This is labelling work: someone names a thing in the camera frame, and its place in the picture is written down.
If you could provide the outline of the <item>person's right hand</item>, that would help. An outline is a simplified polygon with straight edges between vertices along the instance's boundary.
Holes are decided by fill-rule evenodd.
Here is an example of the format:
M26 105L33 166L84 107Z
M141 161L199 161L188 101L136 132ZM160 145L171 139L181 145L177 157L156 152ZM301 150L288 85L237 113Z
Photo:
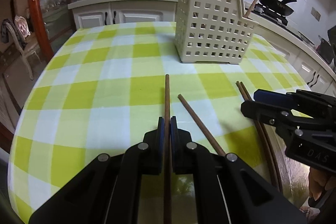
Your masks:
M320 170L310 167L309 171L309 197L318 200L322 192L334 189L336 178Z

